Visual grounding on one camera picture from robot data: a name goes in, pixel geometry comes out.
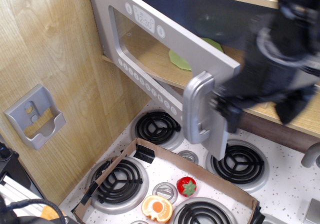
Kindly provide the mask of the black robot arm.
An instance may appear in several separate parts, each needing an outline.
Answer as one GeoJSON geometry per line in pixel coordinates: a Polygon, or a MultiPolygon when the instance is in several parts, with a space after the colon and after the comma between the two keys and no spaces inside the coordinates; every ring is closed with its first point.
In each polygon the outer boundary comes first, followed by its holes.
{"type": "Polygon", "coordinates": [[[307,106],[320,80],[320,0],[277,0],[274,14],[249,26],[244,66],[216,89],[216,110],[237,131],[244,109],[273,102],[288,124],[307,106]]]}

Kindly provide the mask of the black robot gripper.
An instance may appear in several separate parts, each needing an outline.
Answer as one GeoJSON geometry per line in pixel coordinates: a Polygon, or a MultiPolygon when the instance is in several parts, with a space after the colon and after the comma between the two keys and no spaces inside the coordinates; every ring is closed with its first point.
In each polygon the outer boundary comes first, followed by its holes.
{"type": "Polygon", "coordinates": [[[282,124],[289,124],[316,92],[317,54],[286,56],[246,51],[244,67],[219,85],[212,105],[225,118],[227,131],[236,133],[244,109],[273,102],[282,124]]]}

